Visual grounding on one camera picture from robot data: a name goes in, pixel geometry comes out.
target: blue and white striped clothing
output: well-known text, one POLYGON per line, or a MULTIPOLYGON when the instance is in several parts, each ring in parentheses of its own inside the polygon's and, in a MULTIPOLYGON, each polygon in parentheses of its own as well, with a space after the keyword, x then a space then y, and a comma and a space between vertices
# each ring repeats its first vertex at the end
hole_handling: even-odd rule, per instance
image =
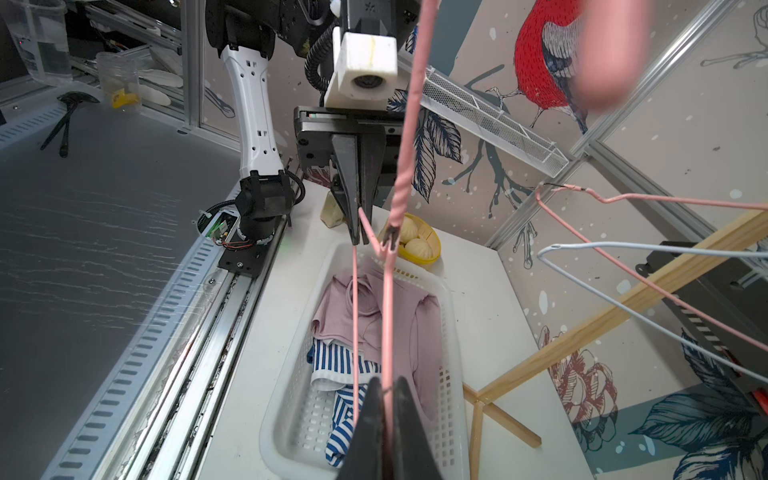
MULTIPOLYGON (((352 350, 343 345, 327 345, 322 340, 313 339, 312 348, 306 354, 306 361, 312 364, 312 387, 329 392, 352 384, 352 357, 352 350)), ((361 385, 381 376, 379 364, 364 360, 360 355, 357 366, 361 385)))
MULTIPOLYGON (((367 389, 367 385, 360 385, 357 399, 361 410, 366 399, 367 389)), ((331 419, 333 430, 326 444, 326 460, 332 467, 341 468, 344 457, 349 451, 353 432, 353 398, 354 392, 351 385, 336 390, 336 403, 333 406, 333 418, 331 419)))

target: pink shirt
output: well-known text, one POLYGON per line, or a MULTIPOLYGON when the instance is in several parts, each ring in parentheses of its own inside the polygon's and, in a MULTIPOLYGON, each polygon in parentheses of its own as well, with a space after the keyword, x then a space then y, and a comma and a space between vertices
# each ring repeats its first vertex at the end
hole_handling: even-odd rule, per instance
MULTIPOLYGON (((374 262, 358 270, 358 341, 364 359, 381 363, 383 273, 374 262)), ((440 305, 433 295, 410 283, 393 286, 395 379, 411 387, 425 429, 437 422, 438 375, 442 364, 440 305)), ((336 275, 326 287, 314 318, 315 338, 352 345, 352 275, 336 275)))

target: clear plastic cup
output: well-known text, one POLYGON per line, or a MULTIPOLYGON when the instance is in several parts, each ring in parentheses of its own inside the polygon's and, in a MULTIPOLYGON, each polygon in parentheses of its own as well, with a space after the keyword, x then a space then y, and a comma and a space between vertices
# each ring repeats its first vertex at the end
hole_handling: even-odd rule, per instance
POLYGON ((72 81, 64 0, 0 0, 0 13, 29 74, 48 85, 72 81))
POLYGON ((119 111, 137 111, 141 107, 141 93, 136 61, 103 51, 96 54, 96 66, 107 104, 119 111))

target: wire hanger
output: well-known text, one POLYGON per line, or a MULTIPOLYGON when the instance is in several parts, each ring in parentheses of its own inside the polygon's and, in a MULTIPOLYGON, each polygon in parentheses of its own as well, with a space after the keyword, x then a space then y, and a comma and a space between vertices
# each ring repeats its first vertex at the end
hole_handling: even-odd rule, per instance
MULTIPOLYGON (((619 201, 619 200, 629 200, 629 199, 638 199, 638 200, 655 200, 655 201, 663 201, 663 202, 675 202, 675 203, 683 203, 683 204, 696 204, 696 205, 709 205, 714 207, 727 207, 727 208, 741 208, 741 209, 749 209, 749 210, 768 210, 768 204, 739 204, 735 202, 725 202, 725 201, 718 201, 718 200, 701 200, 701 199, 695 199, 695 198, 685 198, 685 197, 664 197, 661 195, 646 195, 646 194, 623 194, 618 195, 616 197, 611 198, 603 198, 600 194, 598 194, 596 191, 592 190, 591 188, 584 188, 584 187, 578 187, 576 185, 570 185, 570 184, 551 184, 546 183, 549 185, 554 185, 557 188, 554 189, 554 192, 558 192, 561 190, 573 190, 577 192, 585 192, 587 194, 590 194, 592 197, 597 199, 603 204, 611 204, 613 202, 619 201)), ((734 329, 731 326, 726 325, 725 323, 720 322, 719 320, 714 319, 712 316, 707 315, 706 313, 698 310, 697 308, 689 305, 688 303, 684 302, 683 300, 677 298, 672 293, 667 292, 666 290, 660 288, 658 285, 650 281, 649 279, 645 278, 644 276, 641 276, 639 273, 632 270, 629 266, 622 263, 621 261, 613 258, 610 254, 608 254, 605 250, 602 249, 602 247, 626 247, 626 248, 635 248, 635 249, 643 249, 643 250, 657 250, 657 251, 666 251, 671 253, 693 253, 693 254, 699 254, 699 255, 710 255, 715 257, 734 257, 734 258, 760 258, 765 259, 768 258, 768 253, 765 252, 750 252, 750 251, 744 251, 744 252, 728 252, 723 250, 703 250, 703 249, 697 249, 697 248, 685 248, 685 247, 671 247, 671 246, 664 246, 664 245, 647 245, 642 243, 625 243, 625 242, 591 242, 587 237, 576 231, 575 228, 573 228, 568 222, 560 218, 551 208, 547 207, 543 201, 541 201, 541 185, 536 189, 535 192, 536 195, 536 201, 539 204, 539 206, 547 212, 550 216, 552 216, 557 222, 559 222, 563 227, 568 229, 571 233, 573 233, 576 237, 578 237, 580 240, 582 240, 584 243, 576 243, 576 244, 555 244, 550 245, 549 247, 546 247, 542 249, 538 254, 537 257, 539 260, 541 260, 545 265, 549 266, 553 270, 557 271, 561 275, 567 277, 569 280, 577 283, 579 286, 584 287, 586 290, 592 292, 593 294, 599 296, 603 300, 608 301, 609 303, 621 308, 622 310, 629 313, 631 316, 634 316, 635 318, 640 319, 641 321, 646 322, 647 324, 651 325, 653 328, 661 331, 664 335, 672 336, 675 338, 675 340, 681 341, 686 346, 689 346, 690 348, 702 353, 705 356, 708 356, 717 362, 721 362, 725 365, 728 365, 730 368, 736 370, 737 372, 741 372, 745 375, 751 376, 755 379, 760 380, 761 382, 768 383, 768 378, 765 376, 761 376, 758 373, 752 372, 751 370, 745 369, 742 366, 738 366, 736 363, 733 363, 727 359, 724 359, 723 357, 720 357, 718 355, 715 355, 708 350, 705 350, 701 348, 700 346, 688 342, 685 339, 681 339, 676 333, 673 333, 662 326, 658 325, 657 323, 651 321, 650 319, 646 318, 645 316, 639 314, 638 312, 635 312, 631 308, 625 306, 621 302, 613 299, 612 297, 602 293, 600 290, 597 290, 596 288, 587 285, 582 280, 579 280, 575 276, 571 275, 570 273, 566 272, 562 268, 560 268, 557 265, 554 265, 550 260, 547 260, 544 258, 544 255, 552 250, 560 250, 560 249, 572 249, 572 250, 579 250, 584 248, 592 248, 595 249, 600 255, 610 260, 613 264, 624 270, 625 272, 629 273, 634 278, 640 280, 642 283, 650 287, 651 289, 658 292, 660 295, 665 296, 669 300, 672 300, 675 302, 678 306, 683 307, 684 309, 690 310, 692 313, 695 313, 697 316, 699 316, 701 319, 704 319, 713 325, 717 325, 720 328, 726 330, 729 333, 732 333, 733 335, 739 337, 740 339, 751 343, 752 345, 756 346, 757 348, 760 348, 763 351, 768 352, 768 345, 765 343, 760 342, 757 339, 754 339, 751 336, 748 336, 745 333, 740 332, 737 329, 734 329)))
POLYGON ((552 268, 554 271, 560 273, 562 276, 565 276, 572 282, 576 283, 577 285, 585 288, 586 290, 592 292, 593 294, 599 296, 603 300, 612 303, 613 305, 619 307, 620 309, 624 310, 625 312, 629 313, 633 317, 642 320, 643 322, 647 323, 651 327, 655 328, 659 332, 662 332, 664 335, 669 336, 673 339, 675 339, 678 342, 683 343, 685 346, 690 347, 691 349, 696 350, 697 352, 701 353, 702 355, 708 356, 711 359, 723 363, 724 365, 729 366, 730 368, 736 370, 737 372, 740 372, 744 375, 751 376, 754 379, 758 379, 761 382, 764 382, 768 384, 768 378, 765 376, 760 375, 759 373, 755 373, 752 370, 745 369, 742 366, 737 365, 736 363, 731 362, 728 359, 725 359, 719 355, 716 355, 709 350, 702 348, 701 346, 698 346, 696 343, 693 343, 689 340, 686 340, 684 338, 681 338, 679 335, 677 335, 674 332, 671 332, 668 329, 665 329, 658 323, 655 323, 654 321, 648 319, 647 317, 643 316, 642 314, 632 310, 628 306, 624 305, 623 303, 619 302, 618 300, 606 295, 605 293, 602 293, 600 290, 592 287, 591 285, 586 284, 583 280, 578 279, 576 276, 566 272, 559 266, 552 263, 549 259, 545 258, 545 255, 551 251, 554 250, 582 250, 585 248, 601 248, 601 247, 619 247, 619 248, 634 248, 639 250, 654 250, 654 251, 660 251, 660 252, 669 252, 669 253, 692 253, 695 255, 711 255, 714 257, 730 257, 730 258, 766 258, 768 259, 768 252, 730 252, 725 250, 702 250, 698 248, 686 248, 686 247, 671 247, 667 245, 648 245, 645 243, 625 243, 625 242, 589 242, 589 243, 569 243, 569 244, 554 244, 550 245, 549 247, 545 247, 541 249, 536 254, 536 257, 546 266, 552 268))

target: wire mesh shelf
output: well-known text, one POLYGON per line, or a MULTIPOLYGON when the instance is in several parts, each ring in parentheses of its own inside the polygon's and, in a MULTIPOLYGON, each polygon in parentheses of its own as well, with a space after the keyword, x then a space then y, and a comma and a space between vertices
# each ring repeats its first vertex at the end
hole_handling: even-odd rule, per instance
MULTIPOLYGON (((401 55, 399 67, 410 71, 410 61, 401 55)), ((556 177, 568 165, 555 142, 512 120, 504 110, 477 98, 431 65, 427 67, 422 106, 549 177, 556 177)))

